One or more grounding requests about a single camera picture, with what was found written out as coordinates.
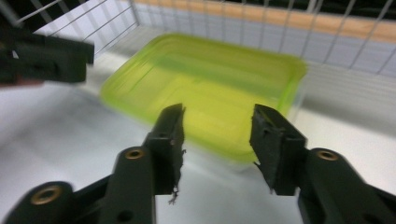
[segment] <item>lime green container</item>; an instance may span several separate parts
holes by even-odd
[[[248,142],[254,105],[287,115],[305,72],[293,56],[161,35],[106,81],[101,98],[150,124],[182,103],[187,139],[234,161],[255,161]]]

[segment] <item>metal wire cage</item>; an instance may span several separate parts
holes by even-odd
[[[351,0],[337,8],[338,14],[326,12],[329,1],[325,0],[305,4],[294,0],[31,0],[23,6],[31,5],[31,11],[24,12],[17,12],[19,1],[15,2],[0,2],[3,15],[12,24],[34,29],[42,24],[37,32],[94,42],[96,53],[144,25],[290,53],[311,62],[371,74],[396,74],[392,0],[369,6]],[[32,25],[32,21],[43,22]]]

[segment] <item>translucent plastic tub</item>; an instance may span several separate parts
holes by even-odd
[[[106,81],[101,98],[149,123],[164,107],[182,103],[188,139],[232,160],[254,161],[248,143],[253,106],[286,115],[305,71],[289,55],[162,35]]]

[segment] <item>container lid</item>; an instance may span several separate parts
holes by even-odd
[[[249,145],[255,104],[288,113],[306,72],[302,60],[188,35],[161,35],[111,76],[102,100],[154,123],[163,108],[186,106],[187,139],[235,161]]]

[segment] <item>white wire grid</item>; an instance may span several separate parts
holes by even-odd
[[[287,17],[283,25],[266,23],[269,0],[264,0],[262,6],[262,22],[244,20],[246,18],[247,2],[243,0],[242,19],[226,17],[226,4],[222,3],[222,15],[210,15],[207,11],[207,0],[172,0],[172,6],[177,1],[187,1],[188,6],[194,2],[204,2],[204,13],[191,10],[181,10],[175,7],[158,7],[133,0],[91,0],[73,10],[67,8],[64,1],[55,0],[43,6],[39,0],[30,0],[37,11],[16,21],[21,24],[35,14],[49,24],[38,32],[47,35],[74,37],[95,43],[95,53],[108,49],[120,38],[138,25],[163,28],[167,32],[181,32],[199,35],[211,39],[235,43],[256,49],[267,49],[302,57],[316,63],[332,64],[347,69],[360,70],[370,74],[396,77],[396,44],[372,40],[377,25],[383,20],[385,13],[393,0],[387,0],[375,20],[371,32],[365,38],[342,36],[345,22],[351,17],[349,13],[356,3],[350,0],[342,21],[335,35],[314,31],[319,10],[323,0],[311,0],[306,9],[313,15],[309,30],[289,27],[290,14],[294,10],[294,0],[289,1]],[[59,5],[65,13],[53,21],[47,9]]]

